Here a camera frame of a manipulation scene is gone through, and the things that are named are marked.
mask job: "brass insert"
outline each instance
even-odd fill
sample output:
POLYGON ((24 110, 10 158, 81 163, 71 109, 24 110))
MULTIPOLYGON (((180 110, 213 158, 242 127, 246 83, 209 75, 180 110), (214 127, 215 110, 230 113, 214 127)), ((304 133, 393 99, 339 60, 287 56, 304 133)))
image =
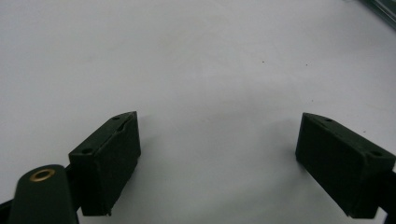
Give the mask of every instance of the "brass insert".
POLYGON ((32 182, 40 182, 52 177, 55 174, 55 171, 52 169, 43 169, 35 172, 30 176, 30 181, 32 182))

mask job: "screw hole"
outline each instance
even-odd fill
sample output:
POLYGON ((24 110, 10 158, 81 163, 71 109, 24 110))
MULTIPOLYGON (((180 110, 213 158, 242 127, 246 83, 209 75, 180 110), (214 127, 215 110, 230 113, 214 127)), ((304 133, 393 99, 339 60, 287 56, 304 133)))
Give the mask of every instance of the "screw hole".
POLYGON ((55 174, 55 170, 52 169, 44 169, 35 172, 33 175, 30 176, 30 181, 32 182, 40 182, 52 177, 55 174))
POLYGON ((381 154, 380 152, 377 152, 377 151, 371 151, 370 153, 371 153, 373 156, 377 156, 377 157, 382 156, 382 154, 381 154))
POLYGON ((81 150, 82 154, 90 154, 93 152, 92 148, 84 148, 81 150))

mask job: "dark green plastic part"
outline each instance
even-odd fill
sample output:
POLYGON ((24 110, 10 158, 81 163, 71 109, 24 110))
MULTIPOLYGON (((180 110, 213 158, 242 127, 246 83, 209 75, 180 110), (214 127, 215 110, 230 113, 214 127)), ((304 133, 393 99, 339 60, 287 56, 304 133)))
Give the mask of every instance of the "dark green plastic part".
POLYGON ((373 218, 395 156, 332 119, 303 114, 297 161, 344 212, 373 218))
POLYGON ((109 119, 69 153, 84 216, 111 215, 139 156, 136 112, 109 119))

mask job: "white surface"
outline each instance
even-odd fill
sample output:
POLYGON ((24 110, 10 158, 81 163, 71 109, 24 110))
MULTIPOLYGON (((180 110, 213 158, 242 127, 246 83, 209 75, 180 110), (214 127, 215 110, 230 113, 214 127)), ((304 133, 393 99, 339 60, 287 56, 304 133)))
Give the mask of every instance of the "white surface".
POLYGON ((88 223, 382 223, 299 167, 303 112, 396 153, 396 33, 355 1, 0 2, 0 202, 137 110, 142 157, 88 223))

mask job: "black plastic part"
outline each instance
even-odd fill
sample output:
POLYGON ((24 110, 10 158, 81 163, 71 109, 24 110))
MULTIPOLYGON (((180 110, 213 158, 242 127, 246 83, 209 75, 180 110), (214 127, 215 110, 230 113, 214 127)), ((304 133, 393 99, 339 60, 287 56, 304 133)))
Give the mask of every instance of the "black plastic part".
POLYGON ((12 200, 0 204, 0 224, 8 222, 9 213, 11 212, 12 200))
POLYGON ((8 223, 78 223, 61 165, 42 166, 21 177, 8 223))
POLYGON ((389 220, 395 220, 396 217, 396 174, 390 173, 384 176, 381 191, 378 194, 379 206, 386 211, 390 217, 389 220))
POLYGON ((303 114, 297 161, 344 212, 373 218, 396 157, 334 120, 303 114))
POLYGON ((136 112, 108 120, 69 153, 84 216, 111 215, 139 156, 136 112))

